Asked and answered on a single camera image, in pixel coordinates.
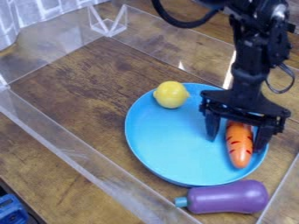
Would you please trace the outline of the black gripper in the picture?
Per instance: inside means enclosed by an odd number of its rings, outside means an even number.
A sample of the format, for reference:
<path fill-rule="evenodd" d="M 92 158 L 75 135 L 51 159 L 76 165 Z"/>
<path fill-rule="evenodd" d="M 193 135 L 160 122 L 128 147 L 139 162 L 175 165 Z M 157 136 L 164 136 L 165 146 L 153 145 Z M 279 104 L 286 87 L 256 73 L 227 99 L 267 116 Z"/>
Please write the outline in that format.
<path fill-rule="evenodd" d="M 220 119 L 225 118 L 256 126 L 253 152 L 267 146 L 272 135 L 282 133 L 291 111 L 271 102 L 261 93 L 261 82 L 235 78 L 227 90 L 205 89 L 200 92 L 200 112 L 205 117 L 208 139 L 215 140 Z"/>

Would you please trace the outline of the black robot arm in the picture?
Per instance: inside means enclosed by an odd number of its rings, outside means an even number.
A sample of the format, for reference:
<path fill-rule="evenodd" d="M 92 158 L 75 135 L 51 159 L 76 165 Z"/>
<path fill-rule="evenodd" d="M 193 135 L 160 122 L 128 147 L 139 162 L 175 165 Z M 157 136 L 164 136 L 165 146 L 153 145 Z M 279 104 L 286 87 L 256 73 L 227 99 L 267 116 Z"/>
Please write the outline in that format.
<path fill-rule="evenodd" d="M 256 127 L 253 151 L 260 152 L 272 135 L 284 130 L 291 112 L 261 93 L 269 70 L 284 64 L 291 51 L 287 37 L 288 3 L 286 0 L 228 0 L 229 25 L 233 31 L 236 58 L 231 66 L 228 90 L 200 92 L 200 112 L 205 116 L 209 139 L 219 132 L 223 118 Z"/>

